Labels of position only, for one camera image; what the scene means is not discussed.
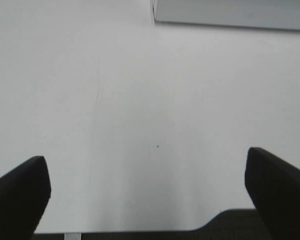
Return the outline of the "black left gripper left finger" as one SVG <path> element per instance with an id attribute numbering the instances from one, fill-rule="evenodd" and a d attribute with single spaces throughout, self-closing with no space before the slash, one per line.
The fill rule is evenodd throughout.
<path id="1" fill-rule="evenodd" d="M 0 240 L 32 238 L 51 198 L 43 156 L 34 156 L 0 177 Z"/>

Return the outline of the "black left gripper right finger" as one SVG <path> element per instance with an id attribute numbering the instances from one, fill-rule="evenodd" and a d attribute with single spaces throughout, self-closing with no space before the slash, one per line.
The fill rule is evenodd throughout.
<path id="1" fill-rule="evenodd" d="M 251 147 L 244 184 L 272 238 L 300 240 L 300 169 L 261 147 Z"/>

